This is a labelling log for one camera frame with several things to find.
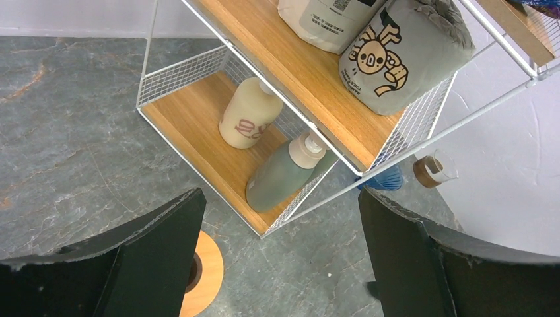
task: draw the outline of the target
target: black object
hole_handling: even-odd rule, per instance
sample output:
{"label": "black object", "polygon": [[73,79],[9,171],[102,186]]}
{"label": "black object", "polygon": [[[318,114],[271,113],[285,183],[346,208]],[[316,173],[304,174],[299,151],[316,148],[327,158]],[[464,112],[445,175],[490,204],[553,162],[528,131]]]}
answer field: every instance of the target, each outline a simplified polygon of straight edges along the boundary
{"label": "black object", "polygon": [[362,190],[359,205],[376,276],[367,287],[385,317],[560,316],[560,258],[473,238],[376,195]]}
{"label": "black object", "polygon": [[0,261],[0,316],[177,317],[206,199],[191,190],[45,256]]}

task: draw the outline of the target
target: brown liquid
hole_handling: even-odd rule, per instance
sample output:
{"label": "brown liquid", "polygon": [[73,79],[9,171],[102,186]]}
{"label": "brown liquid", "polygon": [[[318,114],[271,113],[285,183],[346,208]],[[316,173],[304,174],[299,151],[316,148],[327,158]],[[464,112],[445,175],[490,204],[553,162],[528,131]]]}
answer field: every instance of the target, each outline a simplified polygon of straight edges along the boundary
{"label": "brown liquid", "polygon": [[414,162],[412,170],[414,171],[414,176],[416,176],[416,179],[418,180],[418,182],[420,182],[420,184],[422,184],[422,186],[426,188],[434,188],[441,183],[435,181],[430,176],[427,168],[430,169],[432,174],[436,174],[437,172],[443,170],[443,165],[437,159],[434,159],[434,161],[432,161],[427,160],[426,158],[427,157],[423,157]]}

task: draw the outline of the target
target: round wooden coaster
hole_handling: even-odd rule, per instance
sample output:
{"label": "round wooden coaster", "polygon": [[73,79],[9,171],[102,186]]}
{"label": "round wooden coaster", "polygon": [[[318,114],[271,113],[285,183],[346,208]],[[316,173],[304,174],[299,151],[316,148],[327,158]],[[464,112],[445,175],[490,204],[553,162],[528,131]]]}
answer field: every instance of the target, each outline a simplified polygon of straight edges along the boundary
{"label": "round wooden coaster", "polygon": [[210,306],[218,295],[223,277],[224,261],[220,249],[208,234],[201,231],[179,317],[194,317]]}

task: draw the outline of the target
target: glass cup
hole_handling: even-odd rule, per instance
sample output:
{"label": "glass cup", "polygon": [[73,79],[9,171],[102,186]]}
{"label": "glass cup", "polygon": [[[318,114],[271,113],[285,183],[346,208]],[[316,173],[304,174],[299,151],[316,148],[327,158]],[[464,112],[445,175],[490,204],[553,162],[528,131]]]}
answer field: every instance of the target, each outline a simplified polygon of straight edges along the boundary
{"label": "glass cup", "polygon": [[459,178],[453,159],[439,149],[417,160],[412,169],[418,182],[426,188],[434,188],[448,180]]}

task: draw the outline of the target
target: wooden shelf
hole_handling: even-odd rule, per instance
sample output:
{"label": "wooden shelf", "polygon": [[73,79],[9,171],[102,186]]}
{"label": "wooden shelf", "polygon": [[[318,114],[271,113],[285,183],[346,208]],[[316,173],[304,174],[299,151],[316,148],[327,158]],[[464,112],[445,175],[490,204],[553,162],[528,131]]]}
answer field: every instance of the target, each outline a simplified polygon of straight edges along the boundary
{"label": "wooden shelf", "polygon": [[477,2],[537,65],[544,66],[555,59],[539,12],[506,0]]}
{"label": "wooden shelf", "polygon": [[280,216],[297,193],[268,213],[256,213],[245,201],[249,177],[286,137],[271,126],[250,149],[239,150],[222,140],[219,120],[236,85],[222,72],[142,107],[141,111],[204,175],[259,234]]}
{"label": "wooden shelf", "polygon": [[361,170],[373,163],[402,112],[379,116],[344,87],[339,57],[301,40],[278,0],[192,0]]}

